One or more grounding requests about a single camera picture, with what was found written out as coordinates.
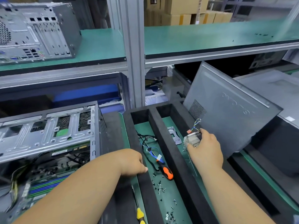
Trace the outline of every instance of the metal bracket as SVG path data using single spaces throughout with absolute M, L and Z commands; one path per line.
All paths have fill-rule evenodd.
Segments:
M 173 140 L 176 143 L 176 145 L 180 145 L 182 143 L 181 139 L 179 138 L 179 136 L 176 134 L 176 130 L 174 129 L 174 127 L 168 127 L 168 132 L 173 135 Z

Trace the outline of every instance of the storage rack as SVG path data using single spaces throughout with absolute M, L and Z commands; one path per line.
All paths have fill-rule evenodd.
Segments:
M 197 25 L 198 28 L 191 25 L 184 30 L 180 27 L 144 28 L 144 0 L 107 0 L 107 5 L 112 28 L 95 30 L 95 55 L 88 56 L 88 59 L 84 51 L 82 56 L 85 58 L 81 59 L 45 61 L 36 63 L 36 66 L 35 63 L 3 66 L 0 68 L 0 100 L 120 83 L 125 108 L 130 109 L 145 105 L 144 79 L 154 71 L 152 68 L 299 48 L 299 37 L 293 36 L 299 28 L 292 24 L 299 4 L 293 7 L 286 21 L 272 22 L 274 26 L 269 30 L 274 37 L 256 38 L 254 34 L 256 27 L 263 28 L 268 22 L 248 22 L 244 27 L 250 35 L 240 41 L 237 39 L 242 38 L 241 32 L 229 32 L 241 24 L 231 24 L 227 29 L 217 24 Z M 201 40 L 201 44 L 211 40 L 200 33 L 205 29 L 215 34 L 214 40 L 223 38 L 223 34 L 227 39 L 217 45 L 210 41 L 210 46 L 202 46 L 196 40 Z

